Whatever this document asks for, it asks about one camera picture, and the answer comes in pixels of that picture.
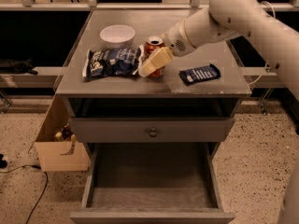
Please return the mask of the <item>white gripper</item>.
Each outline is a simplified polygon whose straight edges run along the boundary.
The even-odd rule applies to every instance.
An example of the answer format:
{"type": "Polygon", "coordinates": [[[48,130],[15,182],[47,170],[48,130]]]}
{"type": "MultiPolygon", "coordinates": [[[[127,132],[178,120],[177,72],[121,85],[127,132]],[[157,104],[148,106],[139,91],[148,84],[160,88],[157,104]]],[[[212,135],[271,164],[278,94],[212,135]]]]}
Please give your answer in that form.
{"type": "Polygon", "coordinates": [[[166,66],[175,56],[186,56],[196,50],[186,35],[184,21],[179,21],[161,34],[165,47],[155,49],[146,61],[138,69],[141,77],[148,77],[150,74],[166,66]]]}

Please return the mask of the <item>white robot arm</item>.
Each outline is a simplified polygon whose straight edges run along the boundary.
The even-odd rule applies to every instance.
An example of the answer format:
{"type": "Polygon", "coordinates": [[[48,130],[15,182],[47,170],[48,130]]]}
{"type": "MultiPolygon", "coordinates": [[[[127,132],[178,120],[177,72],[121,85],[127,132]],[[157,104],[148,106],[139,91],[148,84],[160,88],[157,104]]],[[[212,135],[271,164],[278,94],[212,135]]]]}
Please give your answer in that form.
{"type": "Polygon", "coordinates": [[[299,34],[268,15],[257,0],[209,0],[209,6],[179,21],[160,35],[164,46],[151,53],[139,70],[142,77],[208,43],[243,36],[299,99],[299,34]]]}

